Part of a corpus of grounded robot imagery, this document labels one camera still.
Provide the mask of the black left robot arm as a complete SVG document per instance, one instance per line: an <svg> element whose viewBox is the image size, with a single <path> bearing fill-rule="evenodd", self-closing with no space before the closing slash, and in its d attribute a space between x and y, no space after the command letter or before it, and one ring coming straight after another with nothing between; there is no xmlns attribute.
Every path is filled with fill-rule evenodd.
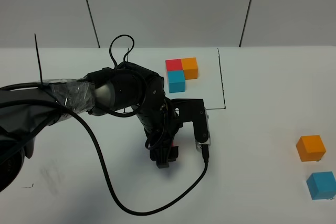
<svg viewBox="0 0 336 224"><path fill-rule="evenodd" d="M158 167L177 158L172 142L182 123L156 72L123 62L81 79L46 80L1 88L1 189L8 187L34 152L35 137L47 126L86 112L122 117L130 107L146 134Z"/></svg>

